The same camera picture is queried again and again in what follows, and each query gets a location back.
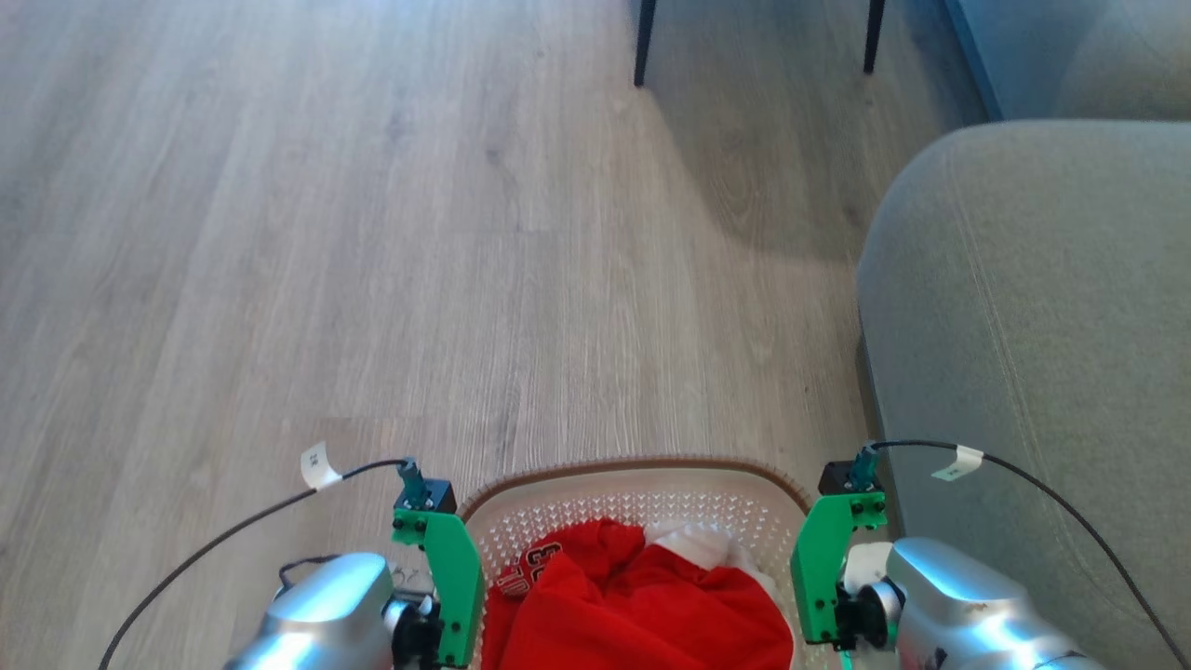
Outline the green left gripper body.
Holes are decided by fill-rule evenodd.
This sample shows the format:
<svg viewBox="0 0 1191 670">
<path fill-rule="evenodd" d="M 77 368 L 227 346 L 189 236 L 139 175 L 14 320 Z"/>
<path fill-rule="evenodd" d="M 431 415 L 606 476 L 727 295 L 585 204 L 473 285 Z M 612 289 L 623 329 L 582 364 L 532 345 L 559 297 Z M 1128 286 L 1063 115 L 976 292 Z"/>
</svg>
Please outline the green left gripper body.
<svg viewBox="0 0 1191 670">
<path fill-rule="evenodd" d="M 482 624 L 485 581 L 481 555 L 462 518 L 398 508 L 393 541 L 424 547 L 439 605 L 435 664 L 467 669 Z"/>
</svg>

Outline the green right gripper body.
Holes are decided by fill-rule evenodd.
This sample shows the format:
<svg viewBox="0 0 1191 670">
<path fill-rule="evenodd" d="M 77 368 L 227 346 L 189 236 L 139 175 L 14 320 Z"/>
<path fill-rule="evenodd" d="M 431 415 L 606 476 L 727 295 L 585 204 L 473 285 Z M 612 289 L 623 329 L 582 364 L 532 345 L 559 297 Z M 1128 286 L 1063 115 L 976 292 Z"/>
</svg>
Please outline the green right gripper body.
<svg viewBox="0 0 1191 670">
<path fill-rule="evenodd" d="M 885 493 L 873 490 L 831 493 L 810 508 L 790 559 L 802 635 L 809 645 L 890 643 L 888 615 L 880 597 L 872 593 L 850 596 L 842 586 L 852 534 L 888 522 L 885 506 Z"/>
</svg>

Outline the white perforated laundry basket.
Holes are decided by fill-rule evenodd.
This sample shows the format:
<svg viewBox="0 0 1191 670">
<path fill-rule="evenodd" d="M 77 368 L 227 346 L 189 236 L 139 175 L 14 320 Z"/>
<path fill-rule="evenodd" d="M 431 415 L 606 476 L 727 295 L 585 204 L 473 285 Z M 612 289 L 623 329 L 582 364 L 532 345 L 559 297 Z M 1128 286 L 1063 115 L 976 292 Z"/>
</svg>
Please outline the white perforated laundry basket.
<svg viewBox="0 0 1191 670">
<path fill-rule="evenodd" d="M 507 476 L 474 493 L 459 506 L 459 515 L 488 583 L 540 538 L 575 522 L 699 522 L 725 531 L 773 582 L 796 644 L 791 670 L 852 670 L 831 646 L 810 645 L 802 637 L 790 561 L 813 501 L 812 493 L 761 462 L 666 455 Z"/>
</svg>

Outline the white garment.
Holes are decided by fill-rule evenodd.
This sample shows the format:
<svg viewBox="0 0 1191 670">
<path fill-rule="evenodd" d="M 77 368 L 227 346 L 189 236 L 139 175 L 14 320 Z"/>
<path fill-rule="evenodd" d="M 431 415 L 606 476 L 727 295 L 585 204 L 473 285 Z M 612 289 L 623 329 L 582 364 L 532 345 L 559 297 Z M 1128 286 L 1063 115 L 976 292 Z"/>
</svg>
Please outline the white garment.
<svg viewBox="0 0 1191 670">
<path fill-rule="evenodd" d="M 716 522 L 663 520 L 644 526 L 646 544 L 656 544 L 703 570 L 728 566 L 746 572 L 777 599 L 777 581 L 763 572 L 753 553 Z"/>
</svg>

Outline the red printed garment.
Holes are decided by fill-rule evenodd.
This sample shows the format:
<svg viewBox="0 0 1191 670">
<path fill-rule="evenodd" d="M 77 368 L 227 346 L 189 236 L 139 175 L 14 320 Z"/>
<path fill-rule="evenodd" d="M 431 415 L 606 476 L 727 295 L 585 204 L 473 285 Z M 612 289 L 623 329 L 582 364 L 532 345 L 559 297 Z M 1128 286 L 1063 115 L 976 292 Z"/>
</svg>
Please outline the red printed garment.
<svg viewBox="0 0 1191 670">
<path fill-rule="evenodd" d="M 609 518 L 540 538 L 486 597 L 480 670 L 791 670 L 775 599 Z"/>
</svg>

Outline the grey fabric sofa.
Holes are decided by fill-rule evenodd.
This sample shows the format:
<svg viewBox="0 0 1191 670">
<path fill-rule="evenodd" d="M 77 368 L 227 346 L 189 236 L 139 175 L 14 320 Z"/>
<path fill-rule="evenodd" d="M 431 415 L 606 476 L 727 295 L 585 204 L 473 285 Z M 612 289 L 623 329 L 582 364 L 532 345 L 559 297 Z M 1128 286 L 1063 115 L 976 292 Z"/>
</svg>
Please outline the grey fabric sofa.
<svg viewBox="0 0 1191 670">
<path fill-rule="evenodd" d="M 1114 670 L 1180 670 L 1070 514 L 1089 519 L 1191 660 L 1191 123 L 1019 120 L 923 150 L 858 267 L 867 367 L 909 537 L 1025 586 Z"/>
</svg>

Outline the black furniture leg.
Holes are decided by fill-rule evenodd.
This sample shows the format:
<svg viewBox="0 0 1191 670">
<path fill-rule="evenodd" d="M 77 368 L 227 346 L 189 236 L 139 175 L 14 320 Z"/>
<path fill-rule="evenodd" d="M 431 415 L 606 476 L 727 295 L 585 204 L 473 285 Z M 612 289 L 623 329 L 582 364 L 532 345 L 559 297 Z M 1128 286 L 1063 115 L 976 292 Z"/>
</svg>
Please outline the black furniture leg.
<svg viewBox="0 0 1191 670">
<path fill-rule="evenodd" d="M 875 73 L 877 50 L 879 49 L 886 4 L 888 0 L 868 0 L 866 39 L 863 39 L 863 75 Z"/>
<path fill-rule="evenodd" d="M 644 77 L 651 46 L 651 26 L 654 26 L 656 7 L 657 0 L 640 0 L 632 70 L 632 84 L 637 88 L 642 88 L 644 86 Z"/>
</svg>

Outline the blue grey furniture panel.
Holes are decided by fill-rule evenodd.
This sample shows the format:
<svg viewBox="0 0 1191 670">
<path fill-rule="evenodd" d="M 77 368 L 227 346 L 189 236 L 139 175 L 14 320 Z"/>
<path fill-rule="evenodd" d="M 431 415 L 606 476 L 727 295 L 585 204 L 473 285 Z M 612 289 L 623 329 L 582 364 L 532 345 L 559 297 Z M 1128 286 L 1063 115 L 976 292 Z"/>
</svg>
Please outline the blue grey furniture panel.
<svg viewBox="0 0 1191 670">
<path fill-rule="evenodd" d="M 1110 1 L 944 0 L 989 117 L 1058 117 L 1077 48 Z"/>
</svg>

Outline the grey fabric sofa cushion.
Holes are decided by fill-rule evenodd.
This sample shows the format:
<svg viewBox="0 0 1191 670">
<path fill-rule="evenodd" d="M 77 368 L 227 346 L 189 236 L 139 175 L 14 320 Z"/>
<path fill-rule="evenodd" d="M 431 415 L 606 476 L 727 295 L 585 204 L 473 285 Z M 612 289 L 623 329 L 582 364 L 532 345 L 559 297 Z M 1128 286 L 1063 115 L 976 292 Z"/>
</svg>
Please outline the grey fabric sofa cushion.
<svg viewBox="0 0 1191 670">
<path fill-rule="evenodd" d="M 1106 0 L 1077 44 L 1053 111 L 1191 123 L 1191 0 Z"/>
</svg>

